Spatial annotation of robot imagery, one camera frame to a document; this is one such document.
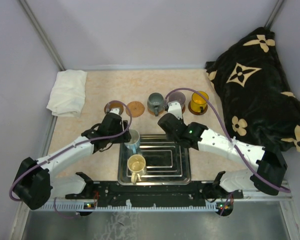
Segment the white and blue mug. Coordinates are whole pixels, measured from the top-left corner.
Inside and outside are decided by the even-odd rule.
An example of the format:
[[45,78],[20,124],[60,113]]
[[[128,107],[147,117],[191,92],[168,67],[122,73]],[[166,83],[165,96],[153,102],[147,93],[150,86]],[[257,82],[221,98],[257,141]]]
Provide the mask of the white and blue mug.
[[140,134],[135,129],[130,129],[129,134],[131,136],[131,139],[129,142],[125,142],[124,145],[135,155],[137,153],[138,148],[140,147]]

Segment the purple mug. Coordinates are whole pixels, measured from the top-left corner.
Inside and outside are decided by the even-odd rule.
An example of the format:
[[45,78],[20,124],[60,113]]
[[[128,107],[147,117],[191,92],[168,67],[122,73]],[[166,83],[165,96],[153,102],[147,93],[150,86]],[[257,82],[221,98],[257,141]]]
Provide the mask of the purple mug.
[[175,91],[168,96],[167,103],[169,104],[175,101],[179,102],[180,105],[183,106],[186,102],[186,96],[180,91]]

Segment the woven rattan coaster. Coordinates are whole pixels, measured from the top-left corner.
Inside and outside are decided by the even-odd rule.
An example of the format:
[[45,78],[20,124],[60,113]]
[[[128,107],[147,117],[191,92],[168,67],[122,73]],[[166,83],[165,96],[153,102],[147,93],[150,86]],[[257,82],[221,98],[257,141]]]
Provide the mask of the woven rattan coaster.
[[151,115],[158,117],[165,111],[165,108],[162,106],[150,106],[150,107],[147,107],[147,111]]

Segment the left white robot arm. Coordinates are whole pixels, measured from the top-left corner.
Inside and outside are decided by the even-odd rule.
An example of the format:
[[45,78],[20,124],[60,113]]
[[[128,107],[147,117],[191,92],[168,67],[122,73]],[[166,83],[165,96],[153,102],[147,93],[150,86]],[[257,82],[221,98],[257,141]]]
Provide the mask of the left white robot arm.
[[108,144],[131,140],[131,120],[123,120],[113,108],[101,123],[85,130],[78,138],[54,153],[38,159],[24,159],[9,190],[9,197],[37,210],[54,198],[81,196],[85,199],[94,192],[93,180],[82,172],[68,177],[58,174],[77,161],[103,150]]

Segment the yellow glass mug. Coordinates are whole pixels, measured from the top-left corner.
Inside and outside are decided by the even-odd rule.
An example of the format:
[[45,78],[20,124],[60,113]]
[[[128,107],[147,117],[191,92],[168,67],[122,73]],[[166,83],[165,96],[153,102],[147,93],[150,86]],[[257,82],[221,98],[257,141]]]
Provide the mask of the yellow glass mug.
[[201,97],[201,96],[200,96],[199,94],[197,94],[197,93],[193,93],[192,96],[191,96],[191,100],[190,100],[190,101],[192,101],[192,102],[194,102],[194,103],[196,103],[196,104],[198,104],[198,105],[205,105],[205,104],[208,104],[208,103],[207,103],[207,100],[209,99],[209,96],[207,95],[207,93],[204,92],[204,91],[199,91],[199,93],[200,93],[202,96],[204,96],[204,98]]

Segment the brown wooden coaster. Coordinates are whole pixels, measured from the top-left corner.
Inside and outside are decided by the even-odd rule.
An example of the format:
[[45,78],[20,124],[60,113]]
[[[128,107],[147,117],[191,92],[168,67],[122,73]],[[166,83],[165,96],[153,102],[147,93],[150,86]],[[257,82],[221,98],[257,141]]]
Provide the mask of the brown wooden coaster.
[[127,107],[133,118],[140,117],[145,111],[145,107],[140,101],[131,101],[127,104]]
[[180,104],[178,104],[176,102],[173,104],[170,104],[167,107],[167,112],[174,114],[174,115],[182,115],[183,111],[184,111],[184,107],[182,107]]
[[190,101],[188,103],[188,110],[193,114],[193,115],[196,115],[196,116],[200,116],[200,115],[204,115],[207,110],[208,110],[208,105],[205,104],[205,105],[198,105],[197,103],[195,102],[192,102]]
[[124,111],[124,106],[121,102],[108,102],[104,106],[104,113],[107,114],[111,112],[113,109],[115,109],[117,114],[121,116]]

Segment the grey metal mug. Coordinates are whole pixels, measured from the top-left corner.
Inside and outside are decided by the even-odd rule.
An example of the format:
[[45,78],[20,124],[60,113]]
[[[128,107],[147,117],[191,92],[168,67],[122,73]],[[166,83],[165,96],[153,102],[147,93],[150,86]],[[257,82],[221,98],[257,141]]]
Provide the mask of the grey metal mug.
[[158,92],[151,93],[149,95],[148,99],[147,99],[147,107],[150,107],[150,106],[161,106],[161,107],[164,107],[164,104],[165,104],[165,99]]

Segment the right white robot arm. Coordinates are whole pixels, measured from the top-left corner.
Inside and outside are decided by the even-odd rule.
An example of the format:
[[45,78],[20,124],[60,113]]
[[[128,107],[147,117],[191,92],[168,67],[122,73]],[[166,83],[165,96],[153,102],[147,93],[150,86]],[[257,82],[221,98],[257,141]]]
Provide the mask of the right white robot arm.
[[282,182],[288,166],[280,150],[268,150],[263,146],[244,143],[234,138],[229,140],[197,122],[186,125],[178,101],[167,104],[167,113],[160,118],[158,125],[169,140],[185,149],[217,154],[247,165],[245,170],[218,173],[213,185],[213,192],[217,197],[225,198],[231,192],[252,188],[270,196],[287,192]]

